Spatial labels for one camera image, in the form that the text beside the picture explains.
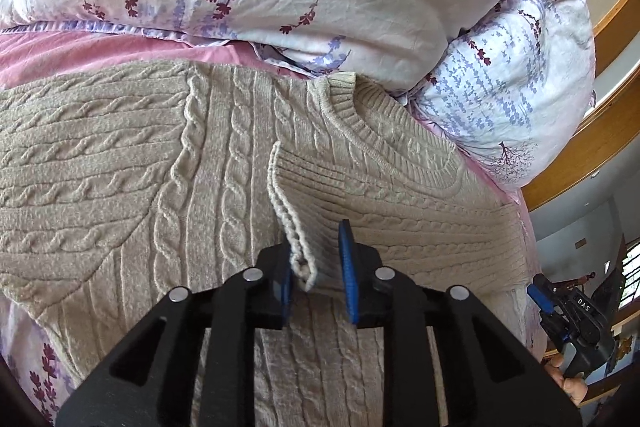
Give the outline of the person's right hand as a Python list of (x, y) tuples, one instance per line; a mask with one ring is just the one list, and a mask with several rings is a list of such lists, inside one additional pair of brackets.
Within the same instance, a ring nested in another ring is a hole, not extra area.
[(557, 384), (570, 398), (570, 401), (572, 401), (576, 407), (579, 407), (580, 403), (584, 401), (587, 395), (588, 386), (581, 378), (565, 377), (561, 371), (563, 361), (564, 358), (562, 353), (557, 353), (544, 365), (544, 369), (555, 381), (555, 384)]

